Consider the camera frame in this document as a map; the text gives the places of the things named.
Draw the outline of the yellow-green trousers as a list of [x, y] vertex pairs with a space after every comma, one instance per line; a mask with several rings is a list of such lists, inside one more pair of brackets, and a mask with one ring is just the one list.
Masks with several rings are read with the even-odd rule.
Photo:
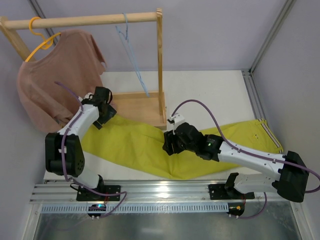
[[[283, 147], [265, 119], [221, 127], [230, 141], [262, 152], [280, 154]], [[146, 123], [115, 116], [101, 129], [91, 126], [81, 140], [82, 150], [134, 170], [171, 180], [190, 180], [236, 168], [235, 164], [203, 160], [190, 151], [168, 155], [164, 133]]]

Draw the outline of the light blue wire hanger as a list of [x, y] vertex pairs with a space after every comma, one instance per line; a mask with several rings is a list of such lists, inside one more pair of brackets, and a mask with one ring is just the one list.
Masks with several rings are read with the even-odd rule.
[[128, 21], [128, 18], [127, 18], [127, 15], [125, 13], [122, 13], [123, 14], [123, 17], [124, 17], [124, 20], [125, 20], [125, 32], [122, 32], [121, 29], [116, 25], [115, 26], [115, 29], [116, 29], [116, 32], [121, 40], [121, 43], [122, 43], [122, 46], [124, 47], [124, 50], [127, 54], [127, 57], [134, 69], [134, 72], [137, 76], [137, 79], [139, 80], [139, 83], [145, 93], [145, 95], [149, 98], [150, 97], [150, 94], [149, 94], [149, 91], [145, 85], [145, 82], [142, 78], [142, 75], [141, 75], [141, 72], [140, 72], [140, 69], [138, 67], [138, 62], [137, 62], [137, 59], [136, 59], [136, 56], [135, 56], [135, 52], [133, 50], [133, 47], [130, 43], [130, 38], [129, 38], [129, 21]]

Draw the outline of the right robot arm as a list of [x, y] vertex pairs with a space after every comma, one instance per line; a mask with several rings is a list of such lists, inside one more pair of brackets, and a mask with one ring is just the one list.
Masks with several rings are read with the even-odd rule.
[[309, 173], [296, 152], [282, 155], [254, 150], [219, 135], [202, 134], [186, 122], [163, 135], [162, 148], [170, 156], [190, 151], [203, 160], [232, 163], [257, 171], [251, 176], [230, 174], [225, 190], [231, 198], [251, 192], [271, 192], [291, 202], [304, 200]]

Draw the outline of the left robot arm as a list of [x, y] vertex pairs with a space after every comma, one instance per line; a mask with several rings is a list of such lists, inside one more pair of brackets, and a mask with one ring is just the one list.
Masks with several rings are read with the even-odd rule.
[[100, 130], [117, 111], [111, 106], [112, 92], [98, 86], [94, 93], [77, 97], [79, 109], [75, 116], [59, 131], [45, 137], [45, 168], [49, 173], [63, 176], [88, 192], [108, 196], [103, 178], [85, 164], [81, 140], [91, 126]]

